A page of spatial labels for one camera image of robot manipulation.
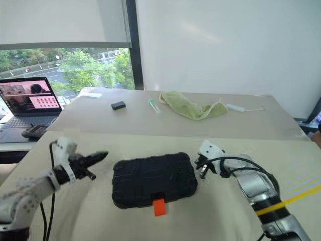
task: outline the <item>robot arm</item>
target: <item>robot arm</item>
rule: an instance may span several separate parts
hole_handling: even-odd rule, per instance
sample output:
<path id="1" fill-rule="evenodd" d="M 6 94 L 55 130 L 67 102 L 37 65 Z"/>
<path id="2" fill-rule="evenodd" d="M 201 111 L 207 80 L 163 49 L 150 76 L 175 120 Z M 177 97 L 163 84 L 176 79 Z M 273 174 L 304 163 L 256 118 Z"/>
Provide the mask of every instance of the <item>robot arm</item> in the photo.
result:
<path id="1" fill-rule="evenodd" d="M 209 169 L 222 177 L 229 177 L 233 173 L 254 211 L 281 202 L 278 184 L 274 182 L 274 177 L 269 173 L 265 174 L 264 171 L 257 171 L 259 166 L 248 155 L 226 157 L 220 148 L 208 140 L 201 145 L 199 155 L 197 164 L 198 168 L 202 167 L 201 178 L 205 178 Z M 298 220 L 286 207 L 259 215 L 258 218 L 265 235 L 272 240 L 311 241 Z"/>
<path id="2" fill-rule="evenodd" d="M 66 182 L 96 176 L 88 167 L 103 160 L 108 152 L 96 152 L 87 157 L 75 154 L 76 144 L 68 138 L 56 141 L 57 166 L 37 178 L 23 178 L 14 191 L 0 195 L 0 241 L 27 240 L 29 227 L 40 203 L 57 192 Z"/>

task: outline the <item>black plastic case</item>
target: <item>black plastic case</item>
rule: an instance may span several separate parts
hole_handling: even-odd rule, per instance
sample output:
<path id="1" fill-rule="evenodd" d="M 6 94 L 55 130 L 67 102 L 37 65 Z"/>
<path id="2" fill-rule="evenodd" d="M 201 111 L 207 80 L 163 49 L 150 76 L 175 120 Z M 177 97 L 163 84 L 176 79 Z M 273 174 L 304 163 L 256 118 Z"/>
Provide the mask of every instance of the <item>black plastic case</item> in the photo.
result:
<path id="1" fill-rule="evenodd" d="M 157 198 L 174 201 L 193 195 L 197 188 L 184 152 L 117 162 L 112 184 L 112 199 L 119 208 L 150 206 Z"/>

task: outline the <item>laptop keyboard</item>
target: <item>laptop keyboard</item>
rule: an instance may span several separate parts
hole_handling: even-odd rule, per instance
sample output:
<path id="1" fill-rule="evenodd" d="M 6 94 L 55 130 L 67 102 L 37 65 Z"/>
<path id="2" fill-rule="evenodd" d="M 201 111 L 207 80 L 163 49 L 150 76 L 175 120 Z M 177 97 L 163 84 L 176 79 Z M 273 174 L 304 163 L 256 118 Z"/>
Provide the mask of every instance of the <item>laptop keyboard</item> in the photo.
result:
<path id="1" fill-rule="evenodd" d="M 55 115 L 49 116 L 28 116 L 28 117 L 12 117 L 3 128 L 28 128 L 31 124 L 49 126 L 51 121 L 56 118 Z"/>

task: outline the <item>laptop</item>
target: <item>laptop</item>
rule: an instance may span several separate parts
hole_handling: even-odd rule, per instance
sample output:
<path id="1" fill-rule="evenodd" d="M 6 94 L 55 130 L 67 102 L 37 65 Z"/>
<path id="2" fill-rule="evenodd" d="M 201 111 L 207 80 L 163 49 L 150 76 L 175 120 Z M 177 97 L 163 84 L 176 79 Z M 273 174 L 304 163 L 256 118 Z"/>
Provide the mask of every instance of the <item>laptop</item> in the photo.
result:
<path id="1" fill-rule="evenodd" d="M 46 77 L 2 79 L 0 96 L 14 115 L 0 129 L 0 143 L 34 141 L 21 133 L 32 125 L 49 126 L 62 111 Z"/>

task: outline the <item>green towel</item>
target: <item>green towel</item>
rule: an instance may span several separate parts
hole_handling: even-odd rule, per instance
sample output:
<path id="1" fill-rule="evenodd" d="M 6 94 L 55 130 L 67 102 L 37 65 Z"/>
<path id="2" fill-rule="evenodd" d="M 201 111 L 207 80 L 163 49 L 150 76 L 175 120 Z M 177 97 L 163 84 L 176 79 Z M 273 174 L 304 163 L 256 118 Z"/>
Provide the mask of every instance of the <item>green towel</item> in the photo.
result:
<path id="1" fill-rule="evenodd" d="M 201 107 L 192 103 L 182 93 L 177 91 L 161 93 L 159 101 L 163 104 L 168 104 L 176 113 L 195 121 L 215 117 L 227 112 L 227 108 L 221 102 Z"/>

